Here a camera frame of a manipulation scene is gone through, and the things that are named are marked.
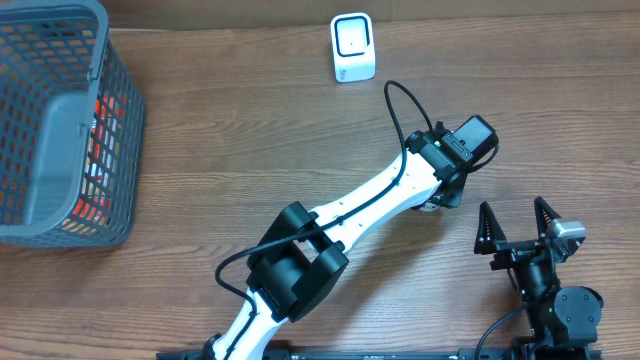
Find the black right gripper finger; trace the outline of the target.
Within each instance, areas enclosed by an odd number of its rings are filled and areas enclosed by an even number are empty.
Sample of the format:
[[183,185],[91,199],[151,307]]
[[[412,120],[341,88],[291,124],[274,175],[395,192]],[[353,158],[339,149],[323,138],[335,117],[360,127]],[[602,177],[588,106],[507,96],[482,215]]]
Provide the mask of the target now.
[[541,196],[534,199],[534,210],[537,234],[542,238],[546,234],[551,222],[560,219],[561,216]]
[[475,254],[494,254],[502,250],[507,238],[487,202],[479,207],[479,225],[474,243]]

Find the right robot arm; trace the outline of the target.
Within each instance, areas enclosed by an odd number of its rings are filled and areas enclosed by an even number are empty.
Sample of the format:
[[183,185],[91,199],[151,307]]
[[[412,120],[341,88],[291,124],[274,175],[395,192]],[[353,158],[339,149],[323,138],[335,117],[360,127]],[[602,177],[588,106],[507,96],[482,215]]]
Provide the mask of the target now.
[[[586,227],[561,217],[542,198],[534,199],[537,237],[512,242],[507,239],[486,202],[479,206],[474,252],[491,255],[490,267],[505,270],[522,304],[492,324],[474,349],[476,359],[600,359],[589,346],[598,339],[597,326],[604,300],[584,286],[561,285],[557,266],[586,240]],[[488,337],[521,313],[527,315],[531,334],[516,337],[509,348],[483,349]]]

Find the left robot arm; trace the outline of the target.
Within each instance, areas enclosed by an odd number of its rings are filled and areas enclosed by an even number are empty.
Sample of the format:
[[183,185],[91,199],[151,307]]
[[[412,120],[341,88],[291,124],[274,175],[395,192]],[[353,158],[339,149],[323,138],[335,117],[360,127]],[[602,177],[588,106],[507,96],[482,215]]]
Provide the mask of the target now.
[[223,261],[247,261],[246,290],[222,285],[244,304],[231,327],[205,343],[204,358],[262,358],[284,323],[299,321],[332,291],[369,233],[408,209],[458,207],[467,176],[496,154],[498,142],[480,116],[455,131],[438,124],[404,139],[385,170],[342,198],[312,210],[288,205],[256,246]]

